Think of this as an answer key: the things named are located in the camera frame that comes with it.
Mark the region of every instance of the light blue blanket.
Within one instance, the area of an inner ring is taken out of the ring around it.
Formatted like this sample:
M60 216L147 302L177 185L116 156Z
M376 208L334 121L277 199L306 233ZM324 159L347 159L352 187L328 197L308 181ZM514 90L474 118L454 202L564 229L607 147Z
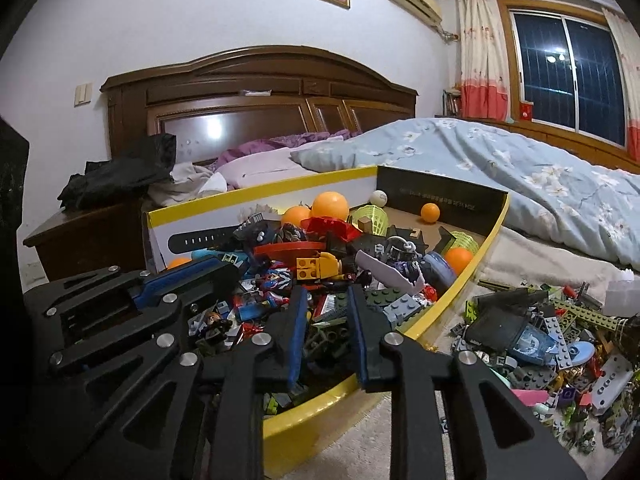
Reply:
M505 224L640 270L640 176L456 119L410 119L292 153L308 170L393 166L510 191Z

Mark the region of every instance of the wooden headboard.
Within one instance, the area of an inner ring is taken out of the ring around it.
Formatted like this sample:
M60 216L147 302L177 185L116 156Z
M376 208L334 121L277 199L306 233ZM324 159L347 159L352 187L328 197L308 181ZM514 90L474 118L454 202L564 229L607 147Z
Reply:
M354 60L288 45L136 70L108 78L100 91L108 96L112 156L136 138L167 132L177 137L177 162L209 161L254 139L366 132L415 117L417 96Z

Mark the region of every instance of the green plastic basket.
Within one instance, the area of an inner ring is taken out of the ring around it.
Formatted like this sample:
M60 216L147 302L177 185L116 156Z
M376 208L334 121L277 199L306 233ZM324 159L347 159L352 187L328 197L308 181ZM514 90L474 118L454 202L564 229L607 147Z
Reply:
M356 227L358 226L358 220L364 217L371 218L373 222L373 234L377 236L386 235L386 230L389 227L389 218L386 216L384 210L375 205L366 205L351 213L351 220Z
M451 249L454 247L463 247L471 251L473 254L478 252L478 249L480 248L478 246L478 242L476 242L470 235L460 231L452 231L451 234L456 238Z

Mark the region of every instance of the window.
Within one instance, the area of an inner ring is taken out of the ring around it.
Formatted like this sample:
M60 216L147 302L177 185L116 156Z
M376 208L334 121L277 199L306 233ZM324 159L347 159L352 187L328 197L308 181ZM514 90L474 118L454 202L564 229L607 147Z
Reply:
M520 95L536 122L625 146L625 102L610 32L571 16L512 10Z

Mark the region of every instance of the black bag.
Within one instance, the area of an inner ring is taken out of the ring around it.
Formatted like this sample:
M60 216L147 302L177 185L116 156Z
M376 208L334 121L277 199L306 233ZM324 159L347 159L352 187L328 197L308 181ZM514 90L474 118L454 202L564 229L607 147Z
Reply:
M175 136L144 137L133 148L105 162L88 162L74 174L58 200L68 209L91 209L142 196L149 184L170 178L175 164Z

